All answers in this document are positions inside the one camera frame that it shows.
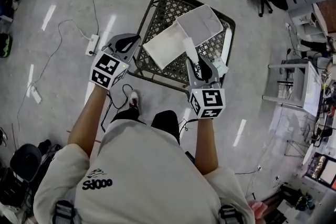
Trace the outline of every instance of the white desk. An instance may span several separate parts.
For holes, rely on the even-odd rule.
[[[294,68],[292,95],[289,99],[263,95],[264,100],[298,106],[313,116],[319,108],[322,81],[311,62],[269,65],[268,68]]]

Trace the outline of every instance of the power strip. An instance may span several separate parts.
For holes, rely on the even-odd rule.
[[[89,45],[88,45],[88,47],[86,49],[86,52],[85,52],[86,55],[88,55],[88,56],[93,56],[94,55],[94,52],[96,50],[98,41],[99,41],[99,36],[97,36],[97,35],[92,35],[91,36],[91,40],[90,40]]]

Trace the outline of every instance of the sweatshirt sleeve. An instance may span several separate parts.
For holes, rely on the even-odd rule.
[[[88,155],[76,144],[55,154],[34,198],[34,215],[38,223],[49,223],[56,202],[75,187],[89,169]]]
[[[231,204],[244,215],[247,224],[255,223],[254,213],[232,169],[219,167],[204,177],[217,192],[221,205]]]

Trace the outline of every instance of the black bag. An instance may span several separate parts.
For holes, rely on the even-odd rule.
[[[12,38],[9,34],[0,34],[0,58],[6,58],[12,48]]]

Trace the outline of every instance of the pink cloth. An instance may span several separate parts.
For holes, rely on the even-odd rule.
[[[260,219],[263,216],[263,213],[267,209],[267,205],[265,205],[262,201],[248,201],[249,207],[252,209],[254,213],[255,219]]]

